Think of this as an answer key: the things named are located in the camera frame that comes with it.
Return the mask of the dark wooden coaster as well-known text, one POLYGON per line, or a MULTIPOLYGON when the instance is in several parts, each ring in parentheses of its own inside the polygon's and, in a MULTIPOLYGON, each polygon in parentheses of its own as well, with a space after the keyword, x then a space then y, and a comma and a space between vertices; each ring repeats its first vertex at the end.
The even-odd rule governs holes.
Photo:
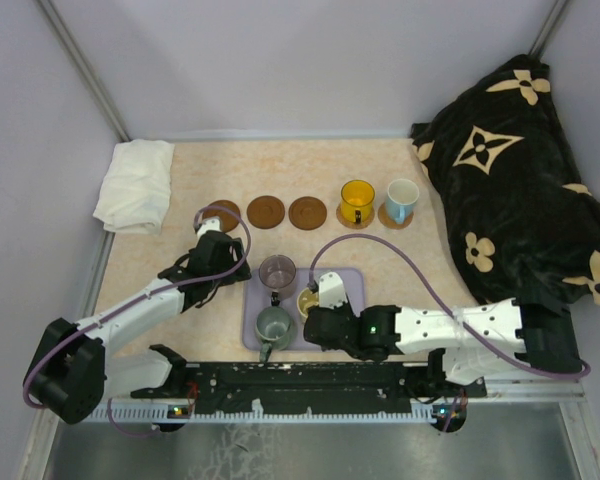
POLYGON ((235 202, 221 199, 210 203, 209 209, 202 214, 204 220, 212 217, 217 217, 220 220, 222 232, 229 233, 238 226, 241 212, 235 202))
POLYGON ((277 197, 263 195, 254 198, 247 207, 247 218, 258 229, 272 229, 285 218, 284 203, 277 197))
POLYGON ((289 220, 300 230, 315 230, 324 224, 326 218, 326 206, 316 197, 300 197, 289 207, 289 220))

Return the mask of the cream mug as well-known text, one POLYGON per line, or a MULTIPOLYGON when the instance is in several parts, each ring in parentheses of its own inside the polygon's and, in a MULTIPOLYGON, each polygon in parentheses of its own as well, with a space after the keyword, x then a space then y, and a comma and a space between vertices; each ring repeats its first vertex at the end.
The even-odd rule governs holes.
POLYGON ((319 305, 319 294, 312 292, 309 288, 304 288, 297 296, 296 307, 302 321, 308 318, 309 309, 319 305))

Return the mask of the purple glass cup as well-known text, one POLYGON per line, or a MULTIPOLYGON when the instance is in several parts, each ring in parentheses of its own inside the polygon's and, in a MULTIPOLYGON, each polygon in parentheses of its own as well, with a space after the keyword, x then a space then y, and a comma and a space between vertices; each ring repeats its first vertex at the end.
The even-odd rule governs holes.
POLYGON ((270 294, 272 306, 279 306, 295 291, 297 268, 288 256, 281 254, 269 256, 261 263, 258 274, 261 283, 270 294))

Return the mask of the woven rattan coaster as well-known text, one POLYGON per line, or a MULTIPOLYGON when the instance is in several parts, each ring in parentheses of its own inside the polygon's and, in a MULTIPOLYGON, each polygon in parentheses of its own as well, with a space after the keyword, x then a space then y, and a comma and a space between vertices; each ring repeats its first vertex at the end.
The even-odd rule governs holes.
POLYGON ((375 209, 374 208, 371 209, 369 216, 365 220, 361 221, 360 223, 355 223, 355 222, 351 222, 351 221, 347 220, 344 217, 344 215, 342 214, 342 211, 341 211, 341 206, 338 205, 336 208, 336 218, 344 227, 346 227, 348 229, 362 230, 362 229, 367 228, 374 221, 375 209))
POLYGON ((378 209, 378 218, 379 221, 386 227, 392 230, 403 230, 405 228, 407 228, 411 222, 413 221, 414 218, 414 213, 409 214, 406 219, 404 220, 403 223, 399 224, 397 222, 395 222, 394 220, 392 220, 385 208, 385 204, 382 203, 378 209))

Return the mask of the yellow mug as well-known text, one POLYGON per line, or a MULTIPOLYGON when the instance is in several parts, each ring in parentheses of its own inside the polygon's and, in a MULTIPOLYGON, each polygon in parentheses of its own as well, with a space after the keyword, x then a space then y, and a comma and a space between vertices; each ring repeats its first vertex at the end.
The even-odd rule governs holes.
POLYGON ((375 200, 373 186, 364 180, 350 180, 341 189, 340 212, 353 224, 362 224, 372 211, 375 200))

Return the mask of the light blue mug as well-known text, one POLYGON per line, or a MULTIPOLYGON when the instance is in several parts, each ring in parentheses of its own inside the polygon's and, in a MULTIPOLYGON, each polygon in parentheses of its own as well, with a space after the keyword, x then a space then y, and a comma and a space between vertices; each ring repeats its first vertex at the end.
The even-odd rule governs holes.
POLYGON ((393 180, 387 188, 384 202, 388 217, 396 224, 404 224, 413 213, 419 194, 419 188, 415 182, 409 179, 393 180))

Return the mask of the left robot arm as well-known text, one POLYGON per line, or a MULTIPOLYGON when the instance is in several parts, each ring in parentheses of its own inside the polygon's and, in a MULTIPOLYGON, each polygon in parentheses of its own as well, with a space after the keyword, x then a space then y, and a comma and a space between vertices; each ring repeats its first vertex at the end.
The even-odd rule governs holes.
POLYGON ((51 322, 24 378, 25 402, 76 424, 114 397, 181 394, 188 384, 186 362, 171 350, 157 346, 133 356, 116 354, 160 323, 204 306, 219 288, 250 279, 247 253, 241 239, 209 230, 130 299, 75 323, 51 322))

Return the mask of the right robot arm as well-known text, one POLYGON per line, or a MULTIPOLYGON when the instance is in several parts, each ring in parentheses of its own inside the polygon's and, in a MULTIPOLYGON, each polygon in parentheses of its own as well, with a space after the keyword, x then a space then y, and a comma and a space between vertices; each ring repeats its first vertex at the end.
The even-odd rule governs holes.
POLYGON ((303 336, 362 361, 438 352, 442 360, 427 370, 426 380, 441 396, 511 369, 566 381, 590 371, 579 356, 568 307, 551 299, 514 298, 451 313, 396 305, 372 306, 360 314, 348 303, 312 307, 303 336))

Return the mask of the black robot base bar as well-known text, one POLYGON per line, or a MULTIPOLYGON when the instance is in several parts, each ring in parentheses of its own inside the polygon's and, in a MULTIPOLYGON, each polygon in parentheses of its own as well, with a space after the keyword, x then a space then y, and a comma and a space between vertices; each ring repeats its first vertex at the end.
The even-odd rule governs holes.
POLYGON ((175 369, 165 384, 134 399, 193 400, 197 414, 247 413, 258 400, 266 414, 409 413, 413 399, 486 396, 480 383, 448 382, 431 366, 385 363, 202 362, 175 369))

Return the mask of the lavender plastic tray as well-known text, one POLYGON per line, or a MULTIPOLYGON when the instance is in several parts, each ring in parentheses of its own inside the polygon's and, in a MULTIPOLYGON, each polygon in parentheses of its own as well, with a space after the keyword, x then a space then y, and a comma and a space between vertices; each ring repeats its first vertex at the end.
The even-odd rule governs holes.
MULTIPOLYGON (((287 348, 296 352, 318 352, 318 345, 309 343, 303 338, 302 321, 296 307, 298 294, 307 287, 308 268, 297 270, 296 288, 292 296, 280 303, 280 307, 286 310, 294 319, 297 327, 295 339, 287 348)), ((349 296, 350 305, 356 315, 366 307, 366 295, 363 274, 355 268, 340 267, 334 272, 338 273, 344 281, 346 292, 349 296)), ((242 317, 242 344, 251 351, 260 350, 260 342, 255 334, 255 323, 258 314, 270 305, 270 294, 259 279, 258 269, 252 270, 252 278, 246 282, 242 317)))

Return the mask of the grey green mug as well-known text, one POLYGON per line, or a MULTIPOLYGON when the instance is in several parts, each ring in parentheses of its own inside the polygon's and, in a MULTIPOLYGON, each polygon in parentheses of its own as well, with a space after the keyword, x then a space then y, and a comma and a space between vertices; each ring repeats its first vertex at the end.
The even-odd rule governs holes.
POLYGON ((286 310, 279 306, 262 310, 255 323, 255 334, 261 344, 259 362, 268 362, 273 351, 287 349, 296 333, 296 323, 286 310))

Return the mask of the white folded cloth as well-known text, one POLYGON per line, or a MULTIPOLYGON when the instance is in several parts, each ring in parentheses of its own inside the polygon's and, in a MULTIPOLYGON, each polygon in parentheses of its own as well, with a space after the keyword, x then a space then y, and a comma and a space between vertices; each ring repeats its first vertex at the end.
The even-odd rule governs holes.
POLYGON ((93 217, 117 234, 158 235, 170 206, 175 145, 140 140, 115 146, 93 217))

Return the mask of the black floral blanket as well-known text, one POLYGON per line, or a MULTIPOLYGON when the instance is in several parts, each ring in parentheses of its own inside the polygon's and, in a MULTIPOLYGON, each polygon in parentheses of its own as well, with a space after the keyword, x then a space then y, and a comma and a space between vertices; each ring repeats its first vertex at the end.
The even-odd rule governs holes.
POLYGON ((480 303, 590 296, 600 306, 600 202, 576 166, 549 75, 517 55, 410 131, 454 264, 480 303))

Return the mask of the aluminium frame rail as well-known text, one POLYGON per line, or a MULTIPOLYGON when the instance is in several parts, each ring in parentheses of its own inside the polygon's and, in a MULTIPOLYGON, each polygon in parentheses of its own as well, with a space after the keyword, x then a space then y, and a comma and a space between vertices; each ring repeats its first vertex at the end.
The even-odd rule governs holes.
POLYGON ((453 398, 413 399, 409 413, 375 414, 266 414, 258 400, 247 413, 197 414, 193 400, 134 399, 131 394, 102 401, 82 421, 113 421, 119 426, 132 423, 151 424, 162 431, 174 431, 186 424, 219 423, 307 423, 307 424, 389 424, 424 423, 438 429, 459 429, 468 415, 469 406, 511 403, 553 403, 581 401, 584 394, 575 382, 551 382, 547 379, 479 379, 486 396, 473 398, 460 391, 453 398))

